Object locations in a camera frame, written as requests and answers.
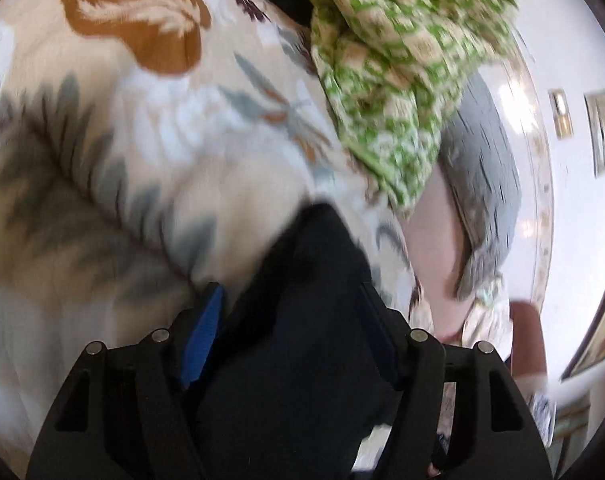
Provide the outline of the green patterned cloth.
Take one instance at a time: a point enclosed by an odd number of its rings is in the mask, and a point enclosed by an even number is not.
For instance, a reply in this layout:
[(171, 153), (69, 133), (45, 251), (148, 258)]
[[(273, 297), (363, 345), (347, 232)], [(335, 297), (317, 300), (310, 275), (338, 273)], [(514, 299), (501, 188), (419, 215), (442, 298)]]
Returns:
[(513, 51), (516, 0), (310, 0), (311, 58), (340, 142), (414, 209), (478, 68)]

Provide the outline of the pink bed sheet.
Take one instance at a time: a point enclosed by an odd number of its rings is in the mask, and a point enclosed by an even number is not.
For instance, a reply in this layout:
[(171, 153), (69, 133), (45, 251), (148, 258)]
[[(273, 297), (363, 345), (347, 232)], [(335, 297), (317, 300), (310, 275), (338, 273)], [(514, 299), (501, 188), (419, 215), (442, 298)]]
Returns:
[(442, 342), (462, 333), (473, 304), (456, 298), (457, 283), (469, 255), (469, 243), (449, 183), (435, 167), (413, 214), (403, 224), (409, 262), (429, 303), (433, 331)]

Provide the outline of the cream floral pillow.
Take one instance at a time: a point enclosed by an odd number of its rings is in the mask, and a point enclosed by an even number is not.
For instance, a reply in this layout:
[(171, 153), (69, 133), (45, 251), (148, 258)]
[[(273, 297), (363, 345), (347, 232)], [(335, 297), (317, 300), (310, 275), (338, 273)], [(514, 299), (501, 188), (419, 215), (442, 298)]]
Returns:
[(495, 274), (476, 292), (462, 328), (462, 346), (488, 341), (506, 361), (513, 349), (513, 329), (506, 281), (502, 274)]

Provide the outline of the grey quilted pillow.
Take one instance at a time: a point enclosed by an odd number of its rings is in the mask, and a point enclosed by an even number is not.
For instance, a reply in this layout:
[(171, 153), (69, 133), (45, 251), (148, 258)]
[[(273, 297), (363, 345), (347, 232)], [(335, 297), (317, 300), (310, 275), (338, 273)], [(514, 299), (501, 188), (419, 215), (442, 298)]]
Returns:
[(459, 109), (442, 130), (439, 164), (469, 243), (455, 289), (456, 297), (465, 299), (500, 270), (521, 206), (511, 144), (479, 74), (469, 78)]

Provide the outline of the brass wall switch plate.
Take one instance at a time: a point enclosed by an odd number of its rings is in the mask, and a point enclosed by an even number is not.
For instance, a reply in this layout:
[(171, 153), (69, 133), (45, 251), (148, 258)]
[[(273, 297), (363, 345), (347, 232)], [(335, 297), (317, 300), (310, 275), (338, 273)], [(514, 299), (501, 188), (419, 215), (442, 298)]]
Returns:
[(549, 90), (556, 135), (559, 140), (573, 137), (573, 128), (566, 93), (563, 89)]

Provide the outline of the black pants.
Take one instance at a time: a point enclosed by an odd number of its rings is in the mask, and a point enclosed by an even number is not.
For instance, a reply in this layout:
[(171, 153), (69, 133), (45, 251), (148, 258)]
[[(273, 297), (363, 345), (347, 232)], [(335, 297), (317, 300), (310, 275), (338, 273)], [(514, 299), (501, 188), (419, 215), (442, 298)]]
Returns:
[(336, 210), (302, 209), (233, 311), (207, 309), (183, 349), (195, 477), (349, 477), (399, 401), (384, 313)]

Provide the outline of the leaf print fleece blanket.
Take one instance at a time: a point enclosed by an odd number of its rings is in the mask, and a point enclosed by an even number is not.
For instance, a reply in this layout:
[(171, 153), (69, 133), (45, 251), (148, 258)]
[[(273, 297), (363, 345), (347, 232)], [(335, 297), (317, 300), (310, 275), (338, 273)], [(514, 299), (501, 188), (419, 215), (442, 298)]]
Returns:
[(308, 32), (269, 0), (0, 0), (0, 460), (26, 474), (83, 347), (238, 296), (331, 203), (388, 307), (415, 278), (341, 146)]

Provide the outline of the grey white folded cloth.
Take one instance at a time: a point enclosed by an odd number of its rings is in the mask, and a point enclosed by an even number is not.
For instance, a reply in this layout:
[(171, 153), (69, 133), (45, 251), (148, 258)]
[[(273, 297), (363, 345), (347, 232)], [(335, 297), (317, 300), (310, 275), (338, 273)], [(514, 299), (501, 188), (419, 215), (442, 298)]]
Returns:
[(543, 391), (532, 393), (527, 404), (541, 440), (545, 448), (549, 448), (554, 439), (556, 404)]

